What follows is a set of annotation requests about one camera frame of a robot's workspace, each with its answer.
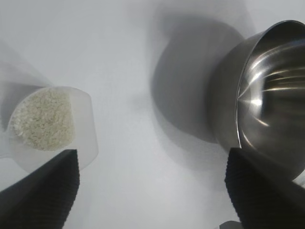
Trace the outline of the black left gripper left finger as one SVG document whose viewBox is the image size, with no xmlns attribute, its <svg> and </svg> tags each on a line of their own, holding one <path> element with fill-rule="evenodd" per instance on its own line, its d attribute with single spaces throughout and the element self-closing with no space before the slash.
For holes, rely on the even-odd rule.
<svg viewBox="0 0 305 229">
<path fill-rule="evenodd" d="M 76 149 L 59 153 L 0 193 L 2 229 L 61 229 L 80 185 Z"/>
</svg>

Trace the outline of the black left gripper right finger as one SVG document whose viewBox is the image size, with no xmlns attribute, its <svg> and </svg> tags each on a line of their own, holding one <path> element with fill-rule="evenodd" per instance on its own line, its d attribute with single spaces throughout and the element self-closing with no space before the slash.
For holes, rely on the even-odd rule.
<svg viewBox="0 0 305 229">
<path fill-rule="evenodd" d="M 305 190 L 279 167 L 231 148 L 224 181 L 243 228 L 305 227 Z"/>
</svg>

